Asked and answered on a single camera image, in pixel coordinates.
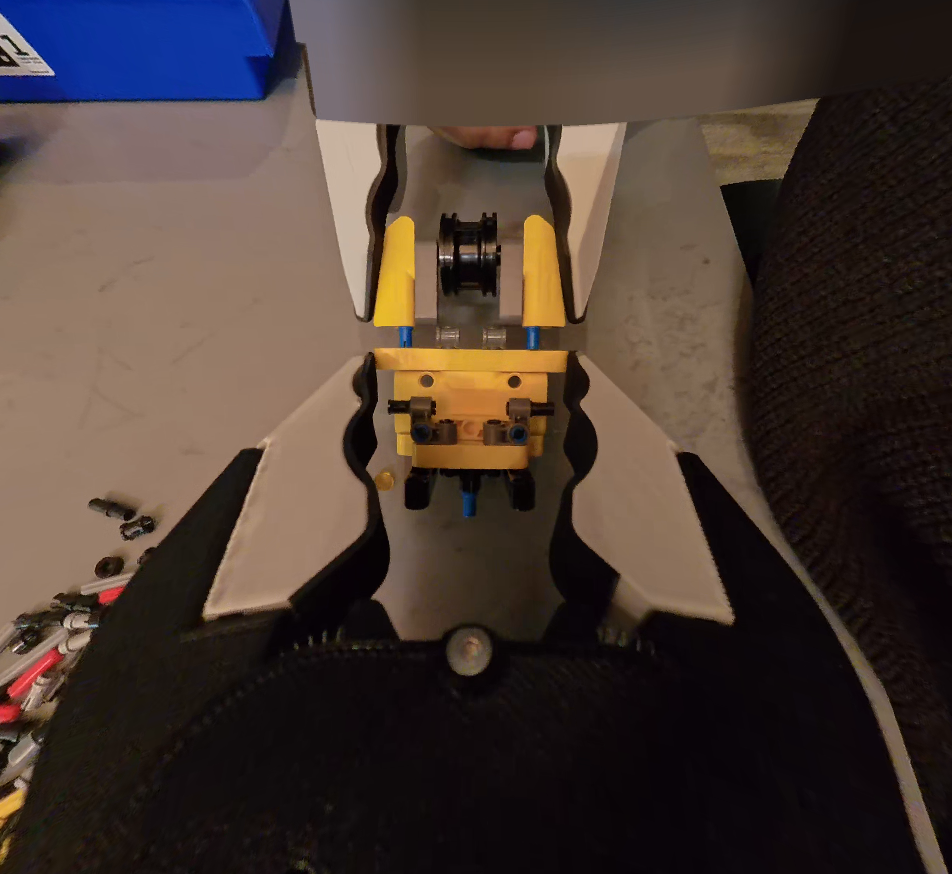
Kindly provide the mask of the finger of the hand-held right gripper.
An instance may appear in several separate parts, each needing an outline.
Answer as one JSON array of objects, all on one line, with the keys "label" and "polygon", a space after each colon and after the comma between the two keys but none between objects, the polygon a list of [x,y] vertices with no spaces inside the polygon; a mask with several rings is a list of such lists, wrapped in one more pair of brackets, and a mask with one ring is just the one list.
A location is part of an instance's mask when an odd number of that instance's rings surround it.
[{"label": "finger of the hand-held right gripper", "polygon": [[316,119],[331,214],[356,317],[375,308],[387,216],[407,174],[406,129]]},{"label": "finger of the hand-held right gripper", "polygon": [[599,264],[626,123],[548,125],[543,183],[555,230],[566,319],[581,323]]}]

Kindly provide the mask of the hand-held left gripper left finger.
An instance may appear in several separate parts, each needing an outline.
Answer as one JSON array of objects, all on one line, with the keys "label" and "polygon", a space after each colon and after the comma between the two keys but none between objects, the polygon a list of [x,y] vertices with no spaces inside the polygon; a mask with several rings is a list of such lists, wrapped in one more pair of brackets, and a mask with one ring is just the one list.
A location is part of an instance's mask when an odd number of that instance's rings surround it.
[{"label": "hand-held left gripper left finger", "polygon": [[377,447],[372,352],[345,361],[258,445],[259,462],[202,617],[289,610],[331,629],[385,581],[389,545],[367,466]]}]

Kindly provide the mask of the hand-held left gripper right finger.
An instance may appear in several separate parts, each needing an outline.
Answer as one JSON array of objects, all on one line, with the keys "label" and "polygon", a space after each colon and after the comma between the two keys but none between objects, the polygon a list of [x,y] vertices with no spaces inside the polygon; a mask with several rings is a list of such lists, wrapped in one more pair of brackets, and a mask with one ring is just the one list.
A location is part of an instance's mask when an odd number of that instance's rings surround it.
[{"label": "hand-held left gripper right finger", "polygon": [[547,642],[638,643],[665,626],[730,632],[735,610],[679,451],[589,357],[567,352]]}]

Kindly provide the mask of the black wheel assembly yellow panels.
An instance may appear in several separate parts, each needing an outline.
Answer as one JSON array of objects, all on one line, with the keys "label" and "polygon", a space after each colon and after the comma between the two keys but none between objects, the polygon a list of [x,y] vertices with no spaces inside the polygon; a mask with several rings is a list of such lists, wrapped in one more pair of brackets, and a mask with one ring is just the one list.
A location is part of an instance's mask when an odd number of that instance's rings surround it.
[{"label": "black wheel assembly yellow panels", "polygon": [[400,347],[540,349],[567,325],[562,265],[538,215],[506,227],[444,214],[421,238],[401,216],[384,234],[370,321]]}]

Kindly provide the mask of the yellow toy brick frame assembly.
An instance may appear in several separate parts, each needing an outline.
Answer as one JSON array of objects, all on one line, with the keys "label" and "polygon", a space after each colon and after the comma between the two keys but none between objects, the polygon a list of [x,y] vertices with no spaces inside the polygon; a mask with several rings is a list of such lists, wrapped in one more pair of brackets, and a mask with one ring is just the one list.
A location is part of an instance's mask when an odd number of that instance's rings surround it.
[{"label": "yellow toy brick frame assembly", "polygon": [[532,464],[541,457],[556,404],[550,377],[565,373],[564,349],[374,349],[378,370],[392,373],[387,413],[397,454],[409,468],[404,506],[426,510],[439,478],[458,483],[463,516],[474,518],[482,485],[500,479],[510,507],[536,505]]}]

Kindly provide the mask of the person's right forearm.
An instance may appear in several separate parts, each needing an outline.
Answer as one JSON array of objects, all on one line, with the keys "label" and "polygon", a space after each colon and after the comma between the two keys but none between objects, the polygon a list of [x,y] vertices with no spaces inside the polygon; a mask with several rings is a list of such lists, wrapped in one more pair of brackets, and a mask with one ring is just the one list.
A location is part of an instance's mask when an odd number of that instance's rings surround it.
[{"label": "person's right forearm", "polygon": [[750,453],[950,850],[951,80],[818,101],[754,286]]}]

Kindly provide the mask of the person's right hand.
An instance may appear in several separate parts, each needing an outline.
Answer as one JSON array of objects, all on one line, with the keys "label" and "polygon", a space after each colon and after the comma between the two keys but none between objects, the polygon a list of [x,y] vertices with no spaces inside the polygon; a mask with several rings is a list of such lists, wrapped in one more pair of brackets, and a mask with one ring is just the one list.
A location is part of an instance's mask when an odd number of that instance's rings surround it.
[{"label": "person's right hand", "polygon": [[437,136],[463,149],[526,151],[538,140],[536,126],[431,127]]}]

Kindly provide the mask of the pile of toy brick parts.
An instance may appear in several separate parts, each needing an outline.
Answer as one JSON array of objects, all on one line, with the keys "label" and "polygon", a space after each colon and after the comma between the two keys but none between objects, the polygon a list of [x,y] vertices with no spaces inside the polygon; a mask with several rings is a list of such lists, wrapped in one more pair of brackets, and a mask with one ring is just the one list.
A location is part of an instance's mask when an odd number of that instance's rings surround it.
[{"label": "pile of toy brick parts", "polygon": [[85,655],[132,578],[155,551],[144,544],[163,523],[163,503],[141,509],[129,498],[93,498],[89,509],[120,523],[121,547],[99,559],[89,582],[54,594],[2,625],[1,836],[2,862],[23,813],[53,714],[71,673]]}]

